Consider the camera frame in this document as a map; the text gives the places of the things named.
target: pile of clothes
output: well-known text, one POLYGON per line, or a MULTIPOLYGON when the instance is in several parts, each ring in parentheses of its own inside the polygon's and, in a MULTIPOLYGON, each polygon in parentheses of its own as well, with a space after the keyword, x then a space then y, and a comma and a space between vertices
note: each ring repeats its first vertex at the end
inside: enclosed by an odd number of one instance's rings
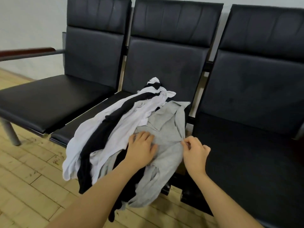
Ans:
POLYGON ((158 151, 153 161, 129 180, 111 211, 110 221, 116 209, 152 203, 181 163, 184 109, 190 102, 166 102, 175 95, 152 78, 137 94, 83 122, 68 143, 63 178, 77 178, 79 193, 83 194, 124 160, 132 134, 147 131, 155 136, 153 143, 158 144, 158 151))

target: chair seat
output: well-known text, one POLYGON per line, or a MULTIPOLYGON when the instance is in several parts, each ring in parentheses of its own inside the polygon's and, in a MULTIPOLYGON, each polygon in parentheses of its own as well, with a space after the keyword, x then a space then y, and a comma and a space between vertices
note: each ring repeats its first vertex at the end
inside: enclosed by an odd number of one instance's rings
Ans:
MULTIPOLYGON (((266 227, 303 227, 304 158, 297 141, 204 113, 196 116, 193 136, 211 147, 208 176, 254 218, 266 227)), ((182 201, 205 205, 191 181, 182 201)))
POLYGON ((0 91, 0 117, 37 134, 51 133, 115 93, 115 89, 59 75, 0 91))
POLYGON ((83 115, 76 118, 75 120, 64 126, 63 128, 56 130, 54 133, 52 133, 50 137, 50 141, 57 143, 63 147, 66 147, 69 141, 74 137, 75 131, 82 122, 95 117, 96 114, 108 108, 115 102, 131 95, 132 95, 131 93, 125 91, 120 91, 114 94, 113 96, 99 103, 97 106, 85 112, 83 115))

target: black leather chair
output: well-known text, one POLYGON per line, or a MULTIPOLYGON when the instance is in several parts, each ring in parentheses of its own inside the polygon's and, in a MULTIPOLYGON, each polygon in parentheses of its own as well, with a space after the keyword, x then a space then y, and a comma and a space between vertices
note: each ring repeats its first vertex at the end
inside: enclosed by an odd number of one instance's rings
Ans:
POLYGON ((66 147, 82 122, 135 94, 153 77, 159 78, 167 90, 177 93, 172 100, 192 102, 222 6, 136 0, 122 91, 52 133, 50 140, 66 147))
MULTIPOLYGON (((208 176, 265 227, 304 226, 304 10, 233 5, 193 136, 208 176)), ((181 201, 211 214, 187 176, 181 201)))
POLYGON ((131 0, 68 0, 65 75, 0 91, 0 117, 38 135, 63 127, 118 88, 131 0))

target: forearm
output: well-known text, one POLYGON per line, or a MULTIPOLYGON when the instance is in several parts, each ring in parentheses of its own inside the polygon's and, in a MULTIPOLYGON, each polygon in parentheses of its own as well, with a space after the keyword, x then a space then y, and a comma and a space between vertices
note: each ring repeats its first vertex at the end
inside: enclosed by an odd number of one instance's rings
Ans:
POLYGON ((220 228, 263 227, 207 175, 199 174, 193 179, 203 193, 220 228))
POLYGON ((80 196, 47 228, 100 228, 124 186, 137 170, 122 161, 112 172, 101 178, 80 196))

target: white shirt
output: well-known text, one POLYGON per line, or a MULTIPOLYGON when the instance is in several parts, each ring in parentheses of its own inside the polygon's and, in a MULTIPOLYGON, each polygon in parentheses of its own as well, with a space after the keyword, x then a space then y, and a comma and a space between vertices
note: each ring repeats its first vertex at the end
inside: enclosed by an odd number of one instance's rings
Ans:
MULTIPOLYGON (((156 77, 152 78, 148 83, 153 84, 155 82, 159 83, 156 77)), ((145 101, 136 102, 133 108, 122 116, 110 134, 105 148, 90 154, 92 184, 97 182, 99 172, 108 158, 127 147, 128 139, 134 133, 136 127, 146 125, 151 112, 155 111, 157 107, 164 105, 167 98, 172 98, 176 94, 175 92, 167 91, 163 87, 160 87, 158 90, 154 87, 146 87, 135 95, 117 101, 98 113, 94 118, 81 123, 66 147, 67 158, 62 164, 64 180, 68 181, 71 178, 77 178, 77 172, 80 167, 80 153, 93 132, 105 119, 105 116, 119 109, 128 99, 146 92, 160 93, 160 95, 145 101)))

